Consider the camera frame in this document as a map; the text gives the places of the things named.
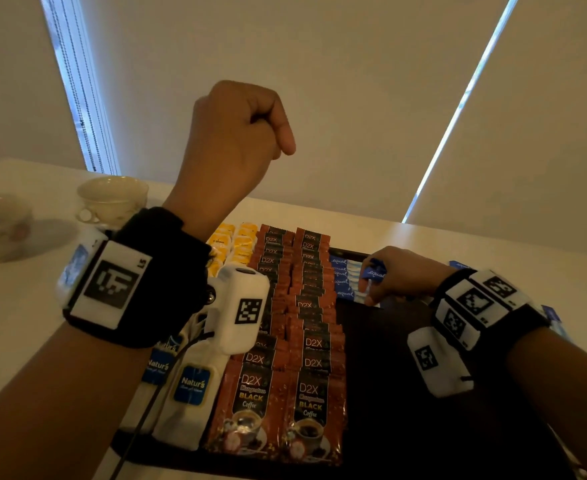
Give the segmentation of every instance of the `coffee cup image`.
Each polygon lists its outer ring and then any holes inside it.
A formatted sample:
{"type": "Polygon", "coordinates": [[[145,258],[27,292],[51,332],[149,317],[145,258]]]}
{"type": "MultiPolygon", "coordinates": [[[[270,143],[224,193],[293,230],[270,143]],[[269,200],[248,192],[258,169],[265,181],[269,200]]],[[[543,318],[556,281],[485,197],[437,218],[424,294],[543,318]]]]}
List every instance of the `coffee cup image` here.
{"type": "Polygon", "coordinates": [[[235,433],[240,437],[241,446],[247,447],[257,436],[262,424],[262,418],[254,411],[242,410],[232,416],[236,425],[235,433]]]}
{"type": "Polygon", "coordinates": [[[322,443],[322,435],[324,428],[316,420],[305,418],[301,419],[293,425],[298,442],[292,444],[292,456],[297,458],[299,455],[301,458],[305,455],[311,455],[311,453],[320,447],[322,443]],[[304,452],[294,451],[300,449],[300,446],[304,445],[304,452]]]}

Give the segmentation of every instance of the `person's left hand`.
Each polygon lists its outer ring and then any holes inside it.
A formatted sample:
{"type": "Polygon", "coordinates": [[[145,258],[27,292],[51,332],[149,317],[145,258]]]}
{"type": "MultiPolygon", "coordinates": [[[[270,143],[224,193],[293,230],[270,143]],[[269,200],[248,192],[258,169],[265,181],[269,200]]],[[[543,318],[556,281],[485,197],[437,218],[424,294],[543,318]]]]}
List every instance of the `person's left hand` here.
{"type": "Polygon", "coordinates": [[[194,105],[180,174],[163,207],[206,241],[281,152],[293,155],[295,140],[278,94],[220,81],[194,105]]]}

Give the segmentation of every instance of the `hand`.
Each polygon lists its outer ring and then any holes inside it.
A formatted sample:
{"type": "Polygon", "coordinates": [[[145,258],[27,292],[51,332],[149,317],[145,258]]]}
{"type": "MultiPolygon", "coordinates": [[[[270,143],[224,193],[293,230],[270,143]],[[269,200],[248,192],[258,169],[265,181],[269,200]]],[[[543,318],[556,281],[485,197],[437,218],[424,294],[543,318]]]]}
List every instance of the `hand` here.
{"type": "MultiPolygon", "coordinates": [[[[431,296],[445,278],[456,272],[455,268],[425,258],[406,249],[387,246],[373,253],[362,263],[360,276],[369,266],[371,258],[384,262],[387,274],[380,283],[371,283],[369,295],[364,304],[373,306],[380,303],[387,295],[400,296],[431,296]]],[[[364,292],[368,280],[358,282],[358,290],[364,292]]]]}
{"type": "Polygon", "coordinates": [[[293,155],[295,140],[278,94],[220,81],[194,104],[182,167],[163,207],[206,241],[281,152],[293,155]]]}

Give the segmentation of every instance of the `cup handle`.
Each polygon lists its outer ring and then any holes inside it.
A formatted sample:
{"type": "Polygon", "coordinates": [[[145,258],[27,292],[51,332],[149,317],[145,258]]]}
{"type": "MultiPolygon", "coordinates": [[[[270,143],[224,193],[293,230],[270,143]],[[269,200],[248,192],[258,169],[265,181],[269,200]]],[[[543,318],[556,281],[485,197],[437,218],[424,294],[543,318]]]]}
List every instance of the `cup handle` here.
{"type": "Polygon", "coordinates": [[[94,212],[92,209],[88,209],[87,207],[83,207],[78,212],[76,212],[76,219],[83,224],[97,224],[100,222],[96,212],[94,212]],[[81,215],[86,214],[87,212],[89,212],[90,215],[89,219],[83,219],[81,215]]]}

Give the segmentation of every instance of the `teacup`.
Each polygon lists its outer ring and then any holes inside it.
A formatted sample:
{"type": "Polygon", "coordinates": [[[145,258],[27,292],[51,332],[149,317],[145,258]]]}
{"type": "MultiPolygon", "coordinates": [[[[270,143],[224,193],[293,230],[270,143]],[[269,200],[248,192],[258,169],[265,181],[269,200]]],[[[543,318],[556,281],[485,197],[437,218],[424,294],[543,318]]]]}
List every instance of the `teacup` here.
{"type": "Polygon", "coordinates": [[[29,204],[12,194],[0,194],[0,261],[15,258],[24,249],[33,217],[29,204]]]}
{"type": "Polygon", "coordinates": [[[311,453],[320,446],[324,428],[316,420],[310,418],[301,419],[293,425],[293,429],[304,443],[307,452],[311,453]]]}
{"type": "Polygon", "coordinates": [[[232,416],[232,421],[237,425],[236,432],[240,435],[244,447],[256,438],[262,424],[262,418],[248,409],[235,413],[232,416]]]}
{"type": "Polygon", "coordinates": [[[133,177],[92,178],[78,187],[83,208],[76,218],[86,224],[120,229],[147,205],[149,185],[133,177]]]}

